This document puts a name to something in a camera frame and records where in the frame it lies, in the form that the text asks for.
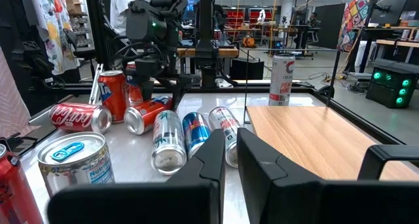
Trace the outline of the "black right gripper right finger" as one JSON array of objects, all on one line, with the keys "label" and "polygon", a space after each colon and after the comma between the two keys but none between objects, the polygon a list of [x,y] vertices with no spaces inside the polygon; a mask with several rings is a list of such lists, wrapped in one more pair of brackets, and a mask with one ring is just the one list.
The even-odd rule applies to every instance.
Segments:
[{"label": "black right gripper right finger", "polygon": [[417,223],[418,183],[380,181],[388,161],[418,161],[418,147],[372,145],[357,180],[326,180],[246,128],[238,169],[251,223]]}]

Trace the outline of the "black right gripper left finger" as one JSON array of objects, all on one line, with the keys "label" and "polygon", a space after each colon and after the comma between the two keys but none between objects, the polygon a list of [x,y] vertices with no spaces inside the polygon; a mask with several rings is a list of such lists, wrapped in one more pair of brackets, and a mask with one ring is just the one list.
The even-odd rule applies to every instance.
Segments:
[{"label": "black right gripper left finger", "polygon": [[214,130],[164,183],[75,185],[47,206],[50,223],[222,223],[225,136]]}]

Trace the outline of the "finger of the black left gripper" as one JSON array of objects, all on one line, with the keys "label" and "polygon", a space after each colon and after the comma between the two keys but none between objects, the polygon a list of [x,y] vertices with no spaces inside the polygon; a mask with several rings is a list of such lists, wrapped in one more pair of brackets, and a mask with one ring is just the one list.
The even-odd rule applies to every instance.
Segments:
[{"label": "finger of the black left gripper", "polygon": [[142,94],[144,102],[152,98],[153,89],[154,89],[154,81],[152,81],[151,79],[144,80],[141,83],[141,94]]},{"label": "finger of the black left gripper", "polygon": [[171,110],[176,111],[183,96],[201,81],[201,77],[193,74],[177,74],[169,77],[157,77],[157,81],[172,93]]}]

